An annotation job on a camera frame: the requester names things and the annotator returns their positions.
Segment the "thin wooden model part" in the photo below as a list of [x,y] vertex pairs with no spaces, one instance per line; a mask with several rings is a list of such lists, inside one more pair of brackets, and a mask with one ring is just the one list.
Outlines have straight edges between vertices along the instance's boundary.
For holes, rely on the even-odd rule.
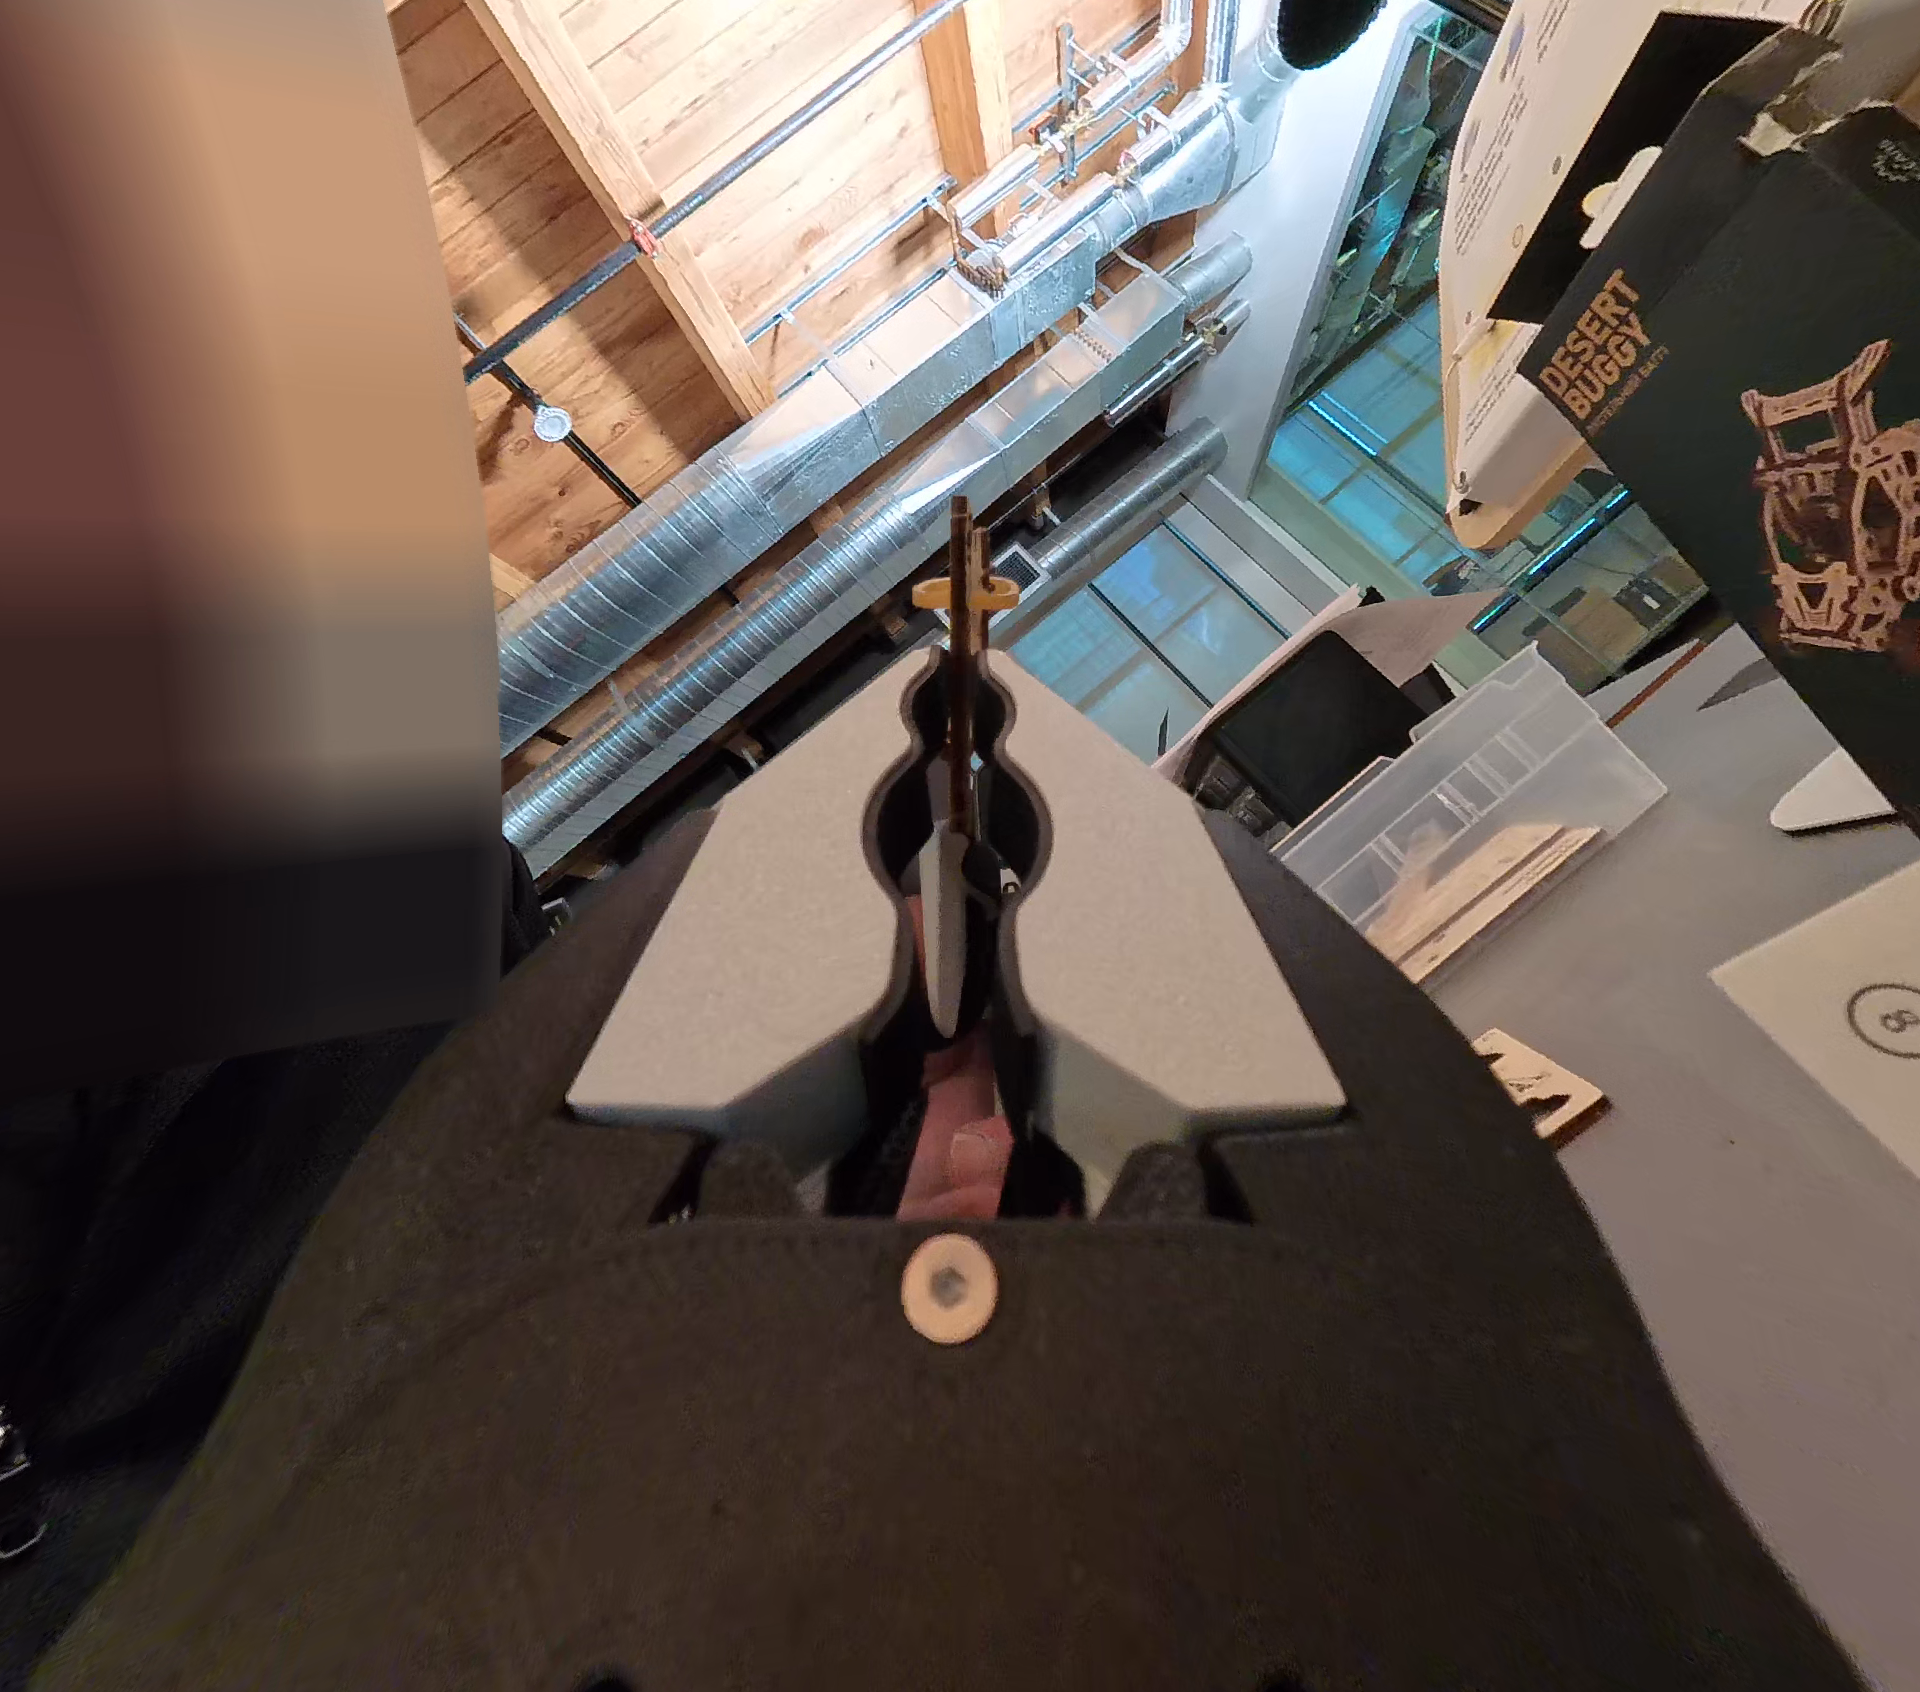
[[951,1043],[992,982],[1002,905],[1002,849],[994,836],[994,740],[1003,710],[988,673],[992,618],[1020,587],[989,565],[989,536],[966,496],[947,505],[945,574],[914,587],[917,608],[945,620],[945,645],[914,689],[923,746],[927,833],[917,849],[919,969],[932,1027]]

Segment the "wooden parts sheet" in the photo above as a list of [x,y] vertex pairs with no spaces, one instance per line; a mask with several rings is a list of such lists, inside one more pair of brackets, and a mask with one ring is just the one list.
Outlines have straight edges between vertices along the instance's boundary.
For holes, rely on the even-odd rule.
[[1485,820],[1457,833],[1417,828],[1404,863],[1358,930],[1414,983],[1425,982],[1606,845],[1604,826]]

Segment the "black office chair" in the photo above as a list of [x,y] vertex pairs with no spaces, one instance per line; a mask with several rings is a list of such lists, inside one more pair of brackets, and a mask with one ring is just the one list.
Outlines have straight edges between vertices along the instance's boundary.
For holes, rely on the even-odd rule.
[[1452,696],[1433,666],[1393,684],[1345,639],[1319,633],[1201,730],[1184,788],[1255,836],[1290,829],[1399,757]]

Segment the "white stand base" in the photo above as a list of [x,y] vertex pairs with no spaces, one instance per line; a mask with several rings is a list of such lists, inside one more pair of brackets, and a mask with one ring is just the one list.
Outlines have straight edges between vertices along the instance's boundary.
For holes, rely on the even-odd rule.
[[1767,812],[1767,823],[1785,836],[1904,823],[1905,815],[1842,746],[1830,748]]

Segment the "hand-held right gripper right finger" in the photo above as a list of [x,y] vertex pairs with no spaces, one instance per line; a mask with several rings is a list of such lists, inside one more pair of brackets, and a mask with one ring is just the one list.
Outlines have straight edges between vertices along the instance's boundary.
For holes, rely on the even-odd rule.
[[1039,849],[1011,911],[1037,1128],[1102,1206],[1131,1154],[1331,1123],[1345,1092],[1192,798],[998,649]]

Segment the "small loose wooden part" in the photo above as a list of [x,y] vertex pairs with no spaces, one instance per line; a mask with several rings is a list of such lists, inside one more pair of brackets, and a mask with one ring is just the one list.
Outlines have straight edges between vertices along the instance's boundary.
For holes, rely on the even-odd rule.
[[1607,1109],[1606,1093],[1568,1066],[1501,1030],[1478,1031],[1471,1050],[1504,1093],[1527,1113],[1537,1138],[1564,1145]]

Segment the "black ceiling pipe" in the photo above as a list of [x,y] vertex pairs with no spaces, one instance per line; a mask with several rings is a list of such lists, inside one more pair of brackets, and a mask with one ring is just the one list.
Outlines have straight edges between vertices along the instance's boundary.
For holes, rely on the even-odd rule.
[[626,219],[626,233],[617,247],[603,254],[580,278],[572,279],[551,298],[516,319],[506,332],[479,345],[462,364],[462,382],[475,384],[483,378],[502,378],[514,367],[516,351],[541,335],[548,325],[572,313],[598,290],[606,288],[617,274],[629,265],[658,267],[661,247],[683,223],[704,212],[724,192],[732,192],[746,176],[778,156],[806,130],[826,117],[844,99],[851,98],[879,72],[891,66],[907,50],[922,46],[923,37],[947,23],[977,0],[936,0],[929,8],[916,13],[914,20],[890,32],[879,44],[856,57],[844,72],[828,79],[803,104],[785,113],[778,123],[761,132],[742,152],[734,154],[708,180],[685,192],[668,205],[654,205],[636,217]]

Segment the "clear plastic organizer box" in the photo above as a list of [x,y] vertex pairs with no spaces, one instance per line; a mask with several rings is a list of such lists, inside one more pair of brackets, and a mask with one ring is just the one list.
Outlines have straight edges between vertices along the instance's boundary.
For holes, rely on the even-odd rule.
[[[1428,821],[1446,833],[1483,820],[1595,823],[1607,831],[1607,845],[1665,793],[1667,786],[1607,720],[1527,648],[1422,720],[1399,756],[1361,772],[1269,852],[1361,932],[1360,923],[1386,898],[1415,831]],[[1499,927],[1597,854],[1556,878]]]

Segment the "dark model kit box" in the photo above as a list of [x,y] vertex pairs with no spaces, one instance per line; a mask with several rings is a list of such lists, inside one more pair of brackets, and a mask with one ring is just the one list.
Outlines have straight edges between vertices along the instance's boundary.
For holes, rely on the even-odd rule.
[[1909,829],[1918,148],[1782,25],[1691,99],[1519,373]]

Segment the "person's left hand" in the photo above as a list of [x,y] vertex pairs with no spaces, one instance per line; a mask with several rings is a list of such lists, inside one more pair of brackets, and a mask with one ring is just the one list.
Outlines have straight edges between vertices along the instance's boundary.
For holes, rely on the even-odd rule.
[[1011,1147],[995,1092],[994,1047],[984,1030],[971,1030],[923,1057],[923,1116],[896,1220],[994,1221]]

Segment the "white card with round mark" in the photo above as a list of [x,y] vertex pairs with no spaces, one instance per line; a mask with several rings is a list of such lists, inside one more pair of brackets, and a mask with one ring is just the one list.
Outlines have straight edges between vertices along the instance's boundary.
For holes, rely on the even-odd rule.
[[1909,1176],[1918,1174],[1918,866],[1859,888],[1710,974]]

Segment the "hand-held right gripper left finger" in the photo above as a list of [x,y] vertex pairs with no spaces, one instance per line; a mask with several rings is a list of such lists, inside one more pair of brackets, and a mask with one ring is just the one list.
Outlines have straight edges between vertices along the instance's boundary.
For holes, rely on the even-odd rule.
[[901,878],[945,802],[944,656],[879,672],[726,793],[565,1104],[806,1176],[873,1118],[863,1053],[917,993]]

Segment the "silver rectangular air duct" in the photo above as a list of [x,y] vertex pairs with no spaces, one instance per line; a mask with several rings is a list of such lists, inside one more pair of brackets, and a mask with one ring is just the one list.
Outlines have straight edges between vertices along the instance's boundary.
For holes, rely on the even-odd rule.
[[1225,185],[1232,108],[1221,83],[1193,89],[1113,167],[964,256],[742,437],[715,447],[700,484],[726,512],[715,528],[761,540],[785,533],[1083,304],[1108,254]]

